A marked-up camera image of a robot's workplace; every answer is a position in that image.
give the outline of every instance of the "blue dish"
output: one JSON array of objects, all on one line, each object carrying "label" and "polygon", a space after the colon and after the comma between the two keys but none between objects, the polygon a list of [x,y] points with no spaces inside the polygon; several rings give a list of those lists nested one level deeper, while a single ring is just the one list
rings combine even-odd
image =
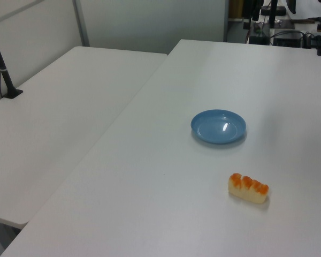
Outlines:
[{"label": "blue dish", "polygon": [[246,122],[238,114],[226,110],[208,110],[196,115],[192,130],[208,143],[231,143],[240,139],[246,131]]}]

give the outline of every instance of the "white table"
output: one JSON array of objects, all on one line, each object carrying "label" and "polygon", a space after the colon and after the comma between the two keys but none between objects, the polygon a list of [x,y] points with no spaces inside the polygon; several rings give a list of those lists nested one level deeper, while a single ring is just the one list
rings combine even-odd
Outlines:
[{"label": "white table", "polygon": [[[3,257],[321,256],[315,54],[180,41]],[[246,138],[197,140],[190,121],[208,109],[241,115]],[[229,195],[235,172],[268,201]]]},{"label": "white table", "polygon": [[165,58],[76,47],[0,100],[0,222],[23,228]]}]

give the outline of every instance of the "wall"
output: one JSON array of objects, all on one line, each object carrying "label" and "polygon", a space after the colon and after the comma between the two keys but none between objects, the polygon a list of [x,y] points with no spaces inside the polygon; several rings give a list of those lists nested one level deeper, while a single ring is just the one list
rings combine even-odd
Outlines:
[{"label": "wall", "polygon": [[0,50],[15,87],[81,45],[72,0],[43,0],[0,21]]},{"label": "wall", "polygon": [[227,25],[226,0],[77,2],[91,47],[169,54],[180,39],[223,41]]}]

